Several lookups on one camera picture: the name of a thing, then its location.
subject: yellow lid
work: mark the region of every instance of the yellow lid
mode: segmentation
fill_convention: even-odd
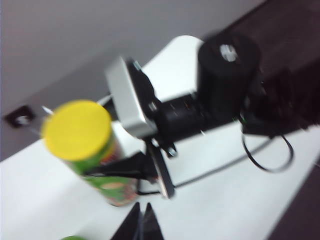
[[[111,134],[111,117],[99,104],[75,100],[59,106],[44,122],[41,135],[58,158],[81,161],[98,153]]]

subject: white table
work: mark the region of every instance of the white table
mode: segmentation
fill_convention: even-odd
[[[200,44],[195,37],[179,36],[143,68],[161,100],[195,89]],[[113,127],[127,154],[143,147],[118,122]],[[153,195],[137,201],[142,209],[147,202],[152,203],[168,240],[266,239],[320,153],[319,128],[289,134],[288,140],[294,147],[295,159],[286,172],[266,173],[247,160],[177,189],[173,199]],[[252,149],[263,141],[263,137],[248,137],[247,145]],[[238,123],[183,140],[176,147],[178,157],[166,159],[175,184],[244,154]],[[277,167],[287,156],[286,144],[278,139],[255,157],[265,166]],[[107,240],[132,207],[108,205],[99,193],[50,155],[41,140],[0,166],[1,237],[5,240],[57,240],[69,235]]]

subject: gray wall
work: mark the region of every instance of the gray wall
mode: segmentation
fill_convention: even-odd
[[[262,0],[2,0],[1,116],[23,104],[38,115],[108,90],[104,67],[116,56],[142,65],[172,38],[225,28]],[[1,159],[38,139],[1,121]]]

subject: electrical outlet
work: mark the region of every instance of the electrical outlet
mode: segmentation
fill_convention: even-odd
[[[16,129],[28,126],[35,117],[36,115],[32,112],[31,108],[24,105],[6,115],[4,119]]]

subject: green object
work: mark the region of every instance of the green object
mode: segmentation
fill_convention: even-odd
[[[80,236],[67,236],[62,238],[61,240],[86,240],[86,239]]]
[[[122,158],[111,121],[109,113],[96,102],[76,100],[59,106],[43,124],[41,134],[52,154],[63,159],[110,204],[119,207],[137,197],[137,179],[84,175],[94,167]]]

